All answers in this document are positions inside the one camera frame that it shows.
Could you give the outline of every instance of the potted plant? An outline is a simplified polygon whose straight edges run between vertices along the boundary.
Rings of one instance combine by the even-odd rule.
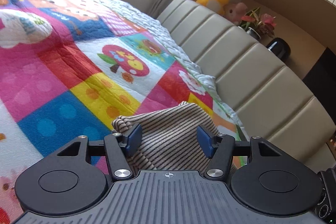
[[[264,35],[273,38],[274,28],[277,25],[274,19],[275,17],[267,13],[260,15],[260,7],[258,7],[250,10],[241,18],[240,27],[258,41]]]

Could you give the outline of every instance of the blue gripper pad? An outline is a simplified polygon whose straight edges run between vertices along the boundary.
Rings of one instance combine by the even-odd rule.
[[[216,137],[206,128],[198,126],[197,141],[205,156],[207,158],[212,158],[217,150],[217,147],[213,146],[216,143]]]
[[[137,151],[142,140],[142,127],[140,124],[135,124],[123,138],[127,138],[127,145],[123,149],[123,153],[126,158],[132,157]]]

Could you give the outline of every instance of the cartoon mushroom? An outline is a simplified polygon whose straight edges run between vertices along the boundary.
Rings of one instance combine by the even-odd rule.
[[[148,66],[133,53],[117,45],[106,45],[102,49],[103,54],[98,56],[105,62],[111,64],[110,70],[117,73],[121,67],[126,72],[143,77],[149,74]]]

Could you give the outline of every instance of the white bedsheet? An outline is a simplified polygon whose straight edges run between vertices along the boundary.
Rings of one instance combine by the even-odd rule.
[[[174,40],[170,37],[168,30],[161,26],[160,22],[151,18],[150,16],[140,12],[129,3],[122,0],[96,0],[105,6],[118,12],[123,17],[147,29],[155,39],[166,47],[177,60],[179,60],[188,70],[203,84],[205,89],[215,98],[221,105],[231,114],[231,118],[240,125],[246,138],[248,138],[244,127],[241,124],[236,113],[225,103],[223,103],[217,94],[215,78],[209,75],[202,74],[201,68],[193,63],[185,54],[183,49],[179,47]]]

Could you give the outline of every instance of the striped cloth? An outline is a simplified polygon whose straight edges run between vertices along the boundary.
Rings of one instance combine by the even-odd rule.
[[[135,116],[119,116],[113,128],[123,134],[135,123],[142,126],[142,142],[135,155],[127,159],[136,174],[140,169],[199,170],[203,173],[210,160],[197,142],[197,126],[214,135],[219,133],[211,117],[196,104],[178,106]],[[236,170],[232,164],[231,172]]]

